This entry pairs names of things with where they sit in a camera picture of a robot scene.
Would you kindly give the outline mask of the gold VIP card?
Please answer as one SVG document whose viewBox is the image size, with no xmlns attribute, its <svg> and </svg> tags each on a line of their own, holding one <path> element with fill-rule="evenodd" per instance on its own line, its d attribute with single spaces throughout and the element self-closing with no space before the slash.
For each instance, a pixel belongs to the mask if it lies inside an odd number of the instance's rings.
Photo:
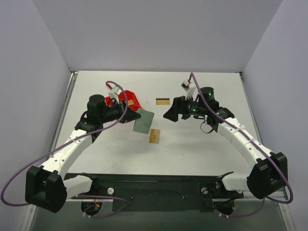
<svg viewBox="0 0 308 231">
<path fill-rule="evenodd" d="M 159 144 L 160 142 L 160 130 L 159 129 L 151 129 L 149 143 Z"/>
</svg>

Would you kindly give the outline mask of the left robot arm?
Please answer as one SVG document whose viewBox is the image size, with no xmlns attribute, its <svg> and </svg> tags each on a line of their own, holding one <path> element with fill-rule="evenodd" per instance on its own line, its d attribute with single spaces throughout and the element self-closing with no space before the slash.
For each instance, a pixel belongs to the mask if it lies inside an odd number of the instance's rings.
<svg viewBox="0 0 308 231">
<path fill-rule="evenodd" d="M 31 166 L 26 173 L 25 201 L 53 213 L 58 212 L 66 200 L 86 195 L 94 198 L 99 186 L 95 178 L 87 173 L 78 174 L 68 180 L 65 176 L 82 152 L 92 145 L 106 128 L 105 123 L 128 123 L 141 115 L 128 106 L 129 98 L 109 105 L 102 95 L 90 96 L 87 110 L 82 114 L 67 141 L 56 148 L 50 158 L 39 167 Z"/>
</svg>

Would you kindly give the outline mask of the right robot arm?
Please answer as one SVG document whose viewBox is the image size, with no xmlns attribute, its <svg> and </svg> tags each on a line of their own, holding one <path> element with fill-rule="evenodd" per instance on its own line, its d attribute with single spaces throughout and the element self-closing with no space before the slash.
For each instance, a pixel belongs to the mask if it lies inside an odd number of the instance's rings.
<svg viewBox="0 0 308 231">
<path fill-rule="evenodd" d="M 212 87 L 201 88 L 196 99 L 175 97 L 171 108 L 163 115 L 173 122 L 191 116 L 195 119 L 203 118 L 213 131 L 238 150 L 252 168 L 249 175 L 229 172 L 220 176 L 220 182 L 215 184 L 217 195 L 225 197 L 232 191 L 247 191 L 263 199 L 286 186 L 286 156 L 274 153 L 250 135 L 234 114 L 215 100 Z"/>
</svg>

